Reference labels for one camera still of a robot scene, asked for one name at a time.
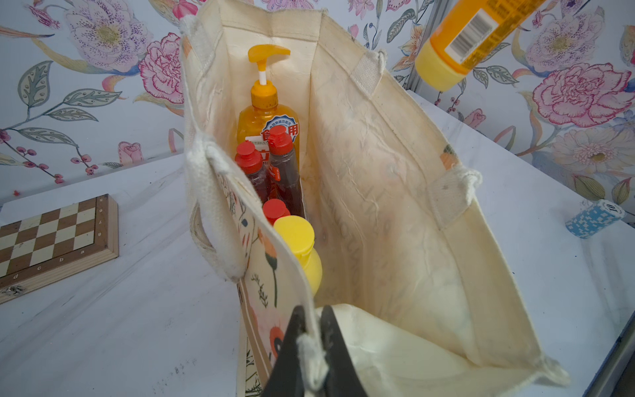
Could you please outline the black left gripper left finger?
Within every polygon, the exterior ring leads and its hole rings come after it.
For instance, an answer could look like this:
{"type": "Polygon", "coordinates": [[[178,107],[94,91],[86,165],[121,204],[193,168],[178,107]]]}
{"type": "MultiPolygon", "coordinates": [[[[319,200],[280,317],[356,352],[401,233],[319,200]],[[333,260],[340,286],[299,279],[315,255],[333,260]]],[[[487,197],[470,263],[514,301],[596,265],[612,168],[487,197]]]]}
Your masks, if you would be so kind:
{"type": "Polygon", "coordinates": [[[304,381],[299,359],[299,338],[306,335],[304,307],[294,308],[273,372],[263,390],[263,397],[302,397],[304,381]]]}

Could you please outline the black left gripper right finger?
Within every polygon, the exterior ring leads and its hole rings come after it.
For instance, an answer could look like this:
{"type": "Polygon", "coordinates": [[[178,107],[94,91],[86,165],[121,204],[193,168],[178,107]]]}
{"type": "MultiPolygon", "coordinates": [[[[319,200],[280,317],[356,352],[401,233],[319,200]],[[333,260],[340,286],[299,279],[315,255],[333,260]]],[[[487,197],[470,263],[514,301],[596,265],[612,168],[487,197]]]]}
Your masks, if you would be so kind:
{"type": "Polygon", "coordinates": [[[324,306],[320,318],[322,346],[328,366],[322,396],[367,397],[360,382],[332,306],[324,306]]]}

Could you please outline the cream canvas shopping bag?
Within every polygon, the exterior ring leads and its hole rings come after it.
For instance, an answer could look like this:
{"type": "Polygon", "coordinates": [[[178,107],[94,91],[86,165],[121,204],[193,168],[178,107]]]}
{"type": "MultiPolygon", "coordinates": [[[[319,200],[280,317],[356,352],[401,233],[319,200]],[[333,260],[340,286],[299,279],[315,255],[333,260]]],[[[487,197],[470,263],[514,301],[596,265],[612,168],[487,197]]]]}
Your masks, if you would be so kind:
{"type": "Polygon", "coordinates": [[[568,385],[481,212],[481,174],[456,158],[383,53],[316,10],[209,1],[177,18],[190,232],[236,284],[262,392],[298,305],[304,396],[322,396],[327,305],[367,396],[511,396],[534,382],[568,385]],[[299,114],[304,218],[322,261],[315,296],[234,160],[239,112],[256,81],[247,53],[261,44],[290,50],[270,76],[299,114]]]}

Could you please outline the orange bottle yellow cap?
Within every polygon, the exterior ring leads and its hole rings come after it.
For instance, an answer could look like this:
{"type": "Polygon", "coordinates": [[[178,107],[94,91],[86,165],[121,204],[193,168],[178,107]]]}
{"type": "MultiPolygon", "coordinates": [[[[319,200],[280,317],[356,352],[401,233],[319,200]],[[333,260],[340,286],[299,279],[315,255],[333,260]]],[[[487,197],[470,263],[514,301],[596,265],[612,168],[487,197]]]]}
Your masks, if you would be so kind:
{"type": "Polygon", "coordinates": [[[313,226],[305,218],[289,215],[276,220],[274,229],[299,261],[315,296],[322,282],[322,261],[314,247],[313,226]]]}
{"type": "Polygon", "coordinates": [[[542,4],[542,0],[459,1],[423,44],[416,71],[437,91],[451,89],[542,4]]]}

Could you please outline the red Fairy dish soap bottle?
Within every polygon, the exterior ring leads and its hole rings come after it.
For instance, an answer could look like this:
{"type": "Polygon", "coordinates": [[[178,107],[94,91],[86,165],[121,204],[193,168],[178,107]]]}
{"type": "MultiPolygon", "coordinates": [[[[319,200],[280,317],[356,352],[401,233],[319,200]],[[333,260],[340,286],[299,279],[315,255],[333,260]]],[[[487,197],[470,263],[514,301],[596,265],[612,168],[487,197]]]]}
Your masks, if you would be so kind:
{"type": "Polygon", "coordinates": [[[271,186],[261,152],[249,141],[239,144],[234,158],[256,190],[261,203],[265,203],[271,194],[271,186]]]}

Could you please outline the large orange pump soap bottle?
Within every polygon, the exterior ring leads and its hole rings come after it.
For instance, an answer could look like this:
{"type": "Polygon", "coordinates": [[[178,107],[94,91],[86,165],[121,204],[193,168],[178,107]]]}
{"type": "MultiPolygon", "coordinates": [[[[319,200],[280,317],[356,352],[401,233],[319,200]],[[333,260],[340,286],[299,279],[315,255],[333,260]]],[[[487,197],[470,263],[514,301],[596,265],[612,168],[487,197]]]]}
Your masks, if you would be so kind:
{"type": "Polygon", "coordinates": [[[299,149],[299,116],[294,109],[280,104],[278,90],[267,78],[267,61],[271,56],[289,56],[290,50],[271,44],[257,45],[249,49],[248,60],[256,64],[258,79],[251,88],[251,105],[238,117],[236,143],[252,142],[261,153],[264,162],[269,161],[269,135],[276,127],[287,132],[299,149]]]}

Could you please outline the orange bottle yellow cap front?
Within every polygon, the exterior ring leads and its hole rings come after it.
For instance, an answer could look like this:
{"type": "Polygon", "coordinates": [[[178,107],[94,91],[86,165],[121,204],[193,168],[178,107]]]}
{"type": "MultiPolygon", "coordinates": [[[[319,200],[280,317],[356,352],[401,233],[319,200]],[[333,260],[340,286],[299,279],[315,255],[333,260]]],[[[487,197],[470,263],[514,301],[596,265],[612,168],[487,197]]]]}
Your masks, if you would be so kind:
{"type": "Polygon", "coordinates": [[[437,91],[451,89],[542,4],[542,0],[459,1],[423,44],[416,71],[437,91]]]}

